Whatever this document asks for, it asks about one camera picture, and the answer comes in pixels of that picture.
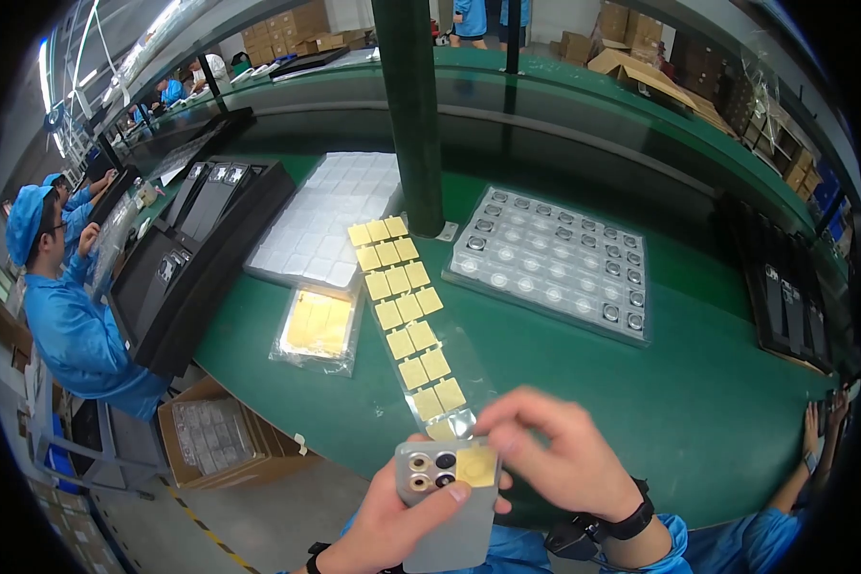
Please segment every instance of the phone case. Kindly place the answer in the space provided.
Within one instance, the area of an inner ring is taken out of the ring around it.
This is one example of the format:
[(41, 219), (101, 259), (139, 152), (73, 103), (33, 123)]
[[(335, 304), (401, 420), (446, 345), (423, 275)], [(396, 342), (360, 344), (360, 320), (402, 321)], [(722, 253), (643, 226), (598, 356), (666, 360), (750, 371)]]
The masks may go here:
[[(396, 447), (396, 488), (408, 507), (415, 506), (438, 488), (455, 480), (457, 453), (466, 449), (487, 449), (487, 438), (442, 442), (402, 442)], [(450, 460), (440, 461), (442, 455)], [(500, 458), (494, 459), (490, 486), (473, 487), (472, 495), (456, 515), (418, 541), (402, 562), (409, 573), (439, 572), (474, 568), (487, 555), (500, 479)]]

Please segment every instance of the smartwatch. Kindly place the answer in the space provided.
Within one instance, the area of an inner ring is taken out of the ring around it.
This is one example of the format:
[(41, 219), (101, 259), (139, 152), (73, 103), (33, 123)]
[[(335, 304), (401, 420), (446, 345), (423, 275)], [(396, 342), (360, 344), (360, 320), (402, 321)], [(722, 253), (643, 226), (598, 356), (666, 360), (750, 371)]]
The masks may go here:
[(809, 452), (804, 456), (804, 463), (807, 465), (807, 470), (810, 471), (810, 476), (814, 476), (814, 471), (816, 470), (816, 465), (819, 463), (816, 460), (816, 453)]
[(641, 534), (647, 524), (651, 523), (654, 518), (654, 503), (647, 498), (647, 481), (632, 478), (634, 484), (637, 485), (641, 492), (643, 502), (634, 513), (621, 522), (603, 522), (602, 526), (606, 529), (606, 533), (616, 540), (629, 540), (638, 534)]

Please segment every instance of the open cardboard box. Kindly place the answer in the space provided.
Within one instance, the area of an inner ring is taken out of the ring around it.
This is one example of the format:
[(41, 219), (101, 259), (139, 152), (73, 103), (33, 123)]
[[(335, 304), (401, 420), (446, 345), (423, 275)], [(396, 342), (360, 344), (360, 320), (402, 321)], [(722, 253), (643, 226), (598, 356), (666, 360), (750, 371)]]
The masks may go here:
[(650, 65), (638, 62), (631, 56), (615, 50), (604, 50), (596, 58), (586, 64), (586, 68), (600, 74), (617, 78), (623, 84), (637, 84), (641, 82), (650, 86), (695, 111), (696, 105), (679, 86), (673, 84), (663, 72)]
[(172, 405), (178, 402), (227, 397), (231, 395), (208, 375), (159, 408), (162, 442), (165, 444), (172, 477), (177, 487), (212, 489), (229, 488), (240, 484), (258, 486), (272, 482), (281, 476), (293, 474), (320, 460), (319, 456), (312, 451), (305, 456), (301, 455), (299, 444), (292, 438), (275, 429), (262, 417), (241, 404), (242, 416), (253, 443), (253, 457), (240, 465), (209, 475), (202, 474), (197, 466), (186, 464), (182, 457), (179, 437), (175, 431)]

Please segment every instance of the green workbench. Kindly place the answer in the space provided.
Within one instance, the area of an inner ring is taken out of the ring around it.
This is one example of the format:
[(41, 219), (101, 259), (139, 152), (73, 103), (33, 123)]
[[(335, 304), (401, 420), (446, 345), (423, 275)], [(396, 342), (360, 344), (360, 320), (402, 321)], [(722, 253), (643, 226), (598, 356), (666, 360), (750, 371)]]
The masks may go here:
[[(319, 157), (280, 159), (300, 183)], [(465, 223), (487, 183), (444, 172), (447, 220)], [(526, 384), (579, 402), (628, 471), (650, 481), (657, 511), (677, 512), (689, 527), (757, 511), (799, 460), (806, 401), (832, 379), (758, 349), (735, 267), (649, 230), (645, 238), (654, 328), (646, 349), (447, 283), (440, 270), (452, 245), (415, 244), (498, 393)], [(417, 428), (380, 329), (363, 315), (352, 378), (269, 360), (290, 292), (240, 276), (195, 361), (282, 431), (372, 476)], [(528, 487), (508, 498), (507, 523), (551, 525), (555, 512)]]

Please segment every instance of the hand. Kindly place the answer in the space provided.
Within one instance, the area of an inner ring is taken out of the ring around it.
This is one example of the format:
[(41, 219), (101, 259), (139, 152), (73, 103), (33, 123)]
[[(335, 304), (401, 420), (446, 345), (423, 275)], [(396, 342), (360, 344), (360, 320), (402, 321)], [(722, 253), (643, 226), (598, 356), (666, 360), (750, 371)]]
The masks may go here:
[(849, 414), (849, 392), (847, 390), (840, 391), (833, 395), (832, 411), (829, 413), (827, 422), (833, 430), (838, 429), (839, 423), (845, 419), (845, 415)]
[(807, 403), (807, 410), (804, 412), (804, 456), (807, 453), (816, 454), (819, 443), (816, 440), (816, 434), (819, 428), (819, 416), (815, 402)]
[[(548, 448), (527, 428), (545, 434)], [(566, 511), (620, 522), (643, 502), (589, 413), (576, 403), (521, 386), (481, 411), (475, 432), (487, 434), (508, 466)]]
[[(413, 434), (409, 442), (429, 441)], [(513, 480), (501, 472), (500, 488), (510, 488)], [(418, 541), (448, 520), (471, 496), (472, 487), (452, 482), (408, 508), (396, 491), (396, 466), (393, 460), (383, 466), (370, 482), (357, 517), (342, 539), (319, 554), (317, 566), (325, 574), (375, 574), (402, 562)], [(495, 511), (505, 513), (510, 504), (498, 498)]]
[(85, 259), (92, 249), (92, 244), (95, 243), (95, 238), (99, 236), (99, 224), (95, 221), (86, 226), (86, 229), (80, 234), (80, 247), (77, 253), (80, 258)]

